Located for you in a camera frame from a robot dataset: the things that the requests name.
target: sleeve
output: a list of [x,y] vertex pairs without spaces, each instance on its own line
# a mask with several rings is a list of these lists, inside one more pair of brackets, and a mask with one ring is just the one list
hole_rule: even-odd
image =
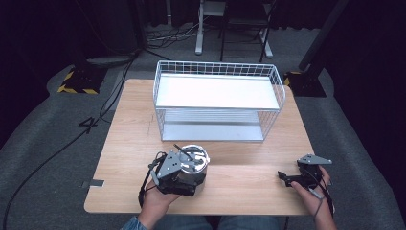
[[136,217],[132,217],[122,228],[122,230],[147,230]]

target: hand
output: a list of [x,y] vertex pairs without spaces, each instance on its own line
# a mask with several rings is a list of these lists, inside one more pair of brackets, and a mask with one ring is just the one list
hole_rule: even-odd
[[153,180],[149,181],[146,186],[143,209],[138,216],[138,221],[147,229],[152,229],[155,223],[167,212],[172,202],[179,196],[175,194],[164,195],[155,187]]
[[[320,181],[320,185],[326,189],[325,186],[330,183],[330,176],[323,167],[319,167],[323,176],[323,180]],[[322,199],[316,197],[296,181],[292,181],[291,185],[292,188],[298,192],[299,196],[301,196],[304,206],[307,208],[308,212],[314,217],[316,229],[336,229],[331,212],[329,211],[328,202],[322,188],[320,188],[320,185],[317,186],[314,191],[320,195]]]

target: wire basket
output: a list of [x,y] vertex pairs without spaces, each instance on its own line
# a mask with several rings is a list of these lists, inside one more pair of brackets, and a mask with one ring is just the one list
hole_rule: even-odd
[[285,92],[272,64],[161,60],[153,100],[163,141],[261,142]]

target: chair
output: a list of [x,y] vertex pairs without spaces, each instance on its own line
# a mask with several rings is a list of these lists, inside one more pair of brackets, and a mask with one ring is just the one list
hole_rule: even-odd
[[269,35],[270,15],[271,10],[266,12],[261,0],[226,0],[223,24],[220,30],[220,36],[222,38],[220,61],[223,60],[224,43],[231,43],[225,39],[227,30],[238,29],[246,31],[257,29],[258,32],[254,40],[263,35],[260,34],[260,31],[264,33],[264,42],[260,43],[262,47],[259,62],[262,62],[266,41]]

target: gray carpet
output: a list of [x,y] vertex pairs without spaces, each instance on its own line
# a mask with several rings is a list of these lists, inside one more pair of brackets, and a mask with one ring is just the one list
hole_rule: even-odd
[[[194,54],[195,38],[175,42],[154,52],[174,60],[218,61],[218,31],[205,33],[203,54]],[[318,31],[279,30],[270,34],[273,63],[282,75],[297,70]],[[258,63],[258,51],[226,53],[224,61]],[[152,79],[160,57],[146,52],[134,61],[127,77]],[[123,67],[109,69],[99,95],[57,93],[70,70],[67,66],[48,83],[51,96],[20,124],[0,151],[0,215],[18,185],[44,160],[68,144],[85,127],[79,123],[99,117]],[[331,159],[326,166],[334,185],[335,220],[339,229],[405,229],[391,188],[374,166],[339,105],[327,72],[320,76],[326,98],[296,98],[315,153]],[[111,121],[113,109],[104,119]],[[131,215],[88,214],[83,210],[89,181],[97,167],[110,124],[100,121],[73,145],[44,165],[22,188],[12,203],[8,229],[119,229]],[[288,229],[314,229],[311,217],[291,217]]]

